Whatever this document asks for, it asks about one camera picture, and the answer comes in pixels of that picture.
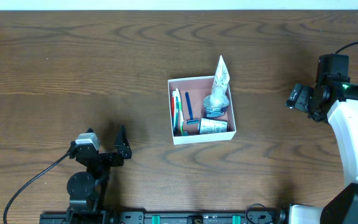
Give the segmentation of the green white toothbrush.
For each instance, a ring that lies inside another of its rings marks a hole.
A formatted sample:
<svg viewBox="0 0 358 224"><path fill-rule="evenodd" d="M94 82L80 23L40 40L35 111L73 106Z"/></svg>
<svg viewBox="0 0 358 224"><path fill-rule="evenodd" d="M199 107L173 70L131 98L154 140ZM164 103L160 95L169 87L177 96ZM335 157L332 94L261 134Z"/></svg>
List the green white toothbrush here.
<svg viewBox="0 0 358 224"><path fill-rule="evenodd" d="M182 109L182 100L181 100L181 94L179 89L176 89L176 93L177 93L177 99L178 99L178 115L179 115L179 130L180 130L180 135L183 136L184 132L183 132L183 123L184 123L184 116L183 116L183 109Z"/></svg>

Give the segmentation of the white box pink interior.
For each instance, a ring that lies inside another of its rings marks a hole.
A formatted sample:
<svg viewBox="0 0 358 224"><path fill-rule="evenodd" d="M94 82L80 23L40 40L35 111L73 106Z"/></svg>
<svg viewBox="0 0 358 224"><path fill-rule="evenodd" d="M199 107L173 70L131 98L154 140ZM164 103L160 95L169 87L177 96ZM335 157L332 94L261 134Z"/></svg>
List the white box pink interior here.
<svg viewBox="0 0 358 224"><path fill-rule="evenodd" d="M213 80L213 76L203 76L176 78L167 81L169 98L172 97L174 90L179 90L181 93L184 121L190 119L185 93L189 94L194 119L201 119L204 116L203 100L211 94ZM188 135L182 136L179 133L172 133L174 145L231 140L237 132L232 104L228 106L225 114L218 119L227 122L226 132L200 134L196 124L188 125L185 123L183 129L188 132Z"/></svg>

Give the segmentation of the red teal toothpaste tube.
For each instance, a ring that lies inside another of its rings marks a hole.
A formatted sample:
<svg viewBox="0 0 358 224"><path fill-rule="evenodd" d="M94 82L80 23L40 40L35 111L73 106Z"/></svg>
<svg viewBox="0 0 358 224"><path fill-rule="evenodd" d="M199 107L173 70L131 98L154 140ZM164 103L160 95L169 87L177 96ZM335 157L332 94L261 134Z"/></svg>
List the red teal toothpaste tube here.
<svg viewBox="0 0 358 224"><path fill-rule="evenodd" d="M173 134L177 133L177 92L172 91L171 97L171 116L172 116L172 130Z"/></svg>

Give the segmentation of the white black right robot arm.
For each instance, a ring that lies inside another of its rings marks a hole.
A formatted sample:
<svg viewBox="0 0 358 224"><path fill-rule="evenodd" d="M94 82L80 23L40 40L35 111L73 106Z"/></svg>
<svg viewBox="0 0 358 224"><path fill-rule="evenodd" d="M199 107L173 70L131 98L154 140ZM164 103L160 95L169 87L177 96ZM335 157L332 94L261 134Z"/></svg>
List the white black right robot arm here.
<svg viewBox="0 0 358 224"><path fill-rule="evenodd" d="M358 85L348 68L347 55L320 56L316 86L297 83L285 103L332 127L344 174L344 189L327 205L292 205L287 223L358 223Z"/></svg>

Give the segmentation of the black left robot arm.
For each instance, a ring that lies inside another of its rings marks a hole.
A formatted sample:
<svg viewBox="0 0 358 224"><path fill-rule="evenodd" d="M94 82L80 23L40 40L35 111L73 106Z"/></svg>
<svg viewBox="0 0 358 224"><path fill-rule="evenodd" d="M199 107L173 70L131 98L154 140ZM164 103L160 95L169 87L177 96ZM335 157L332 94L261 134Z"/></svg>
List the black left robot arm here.
<svg viewBox="0 0 358 224"><path fill-rule="evenodd" d="M68 157L84 165L84 172L73 174L67 183L70 196L66 223L117 223L114 211L104 208L104 198L112 167L124 165L132 157L124 126L119 128L115 152L99 152L100 141L92 129L71 142Z"/></svg>

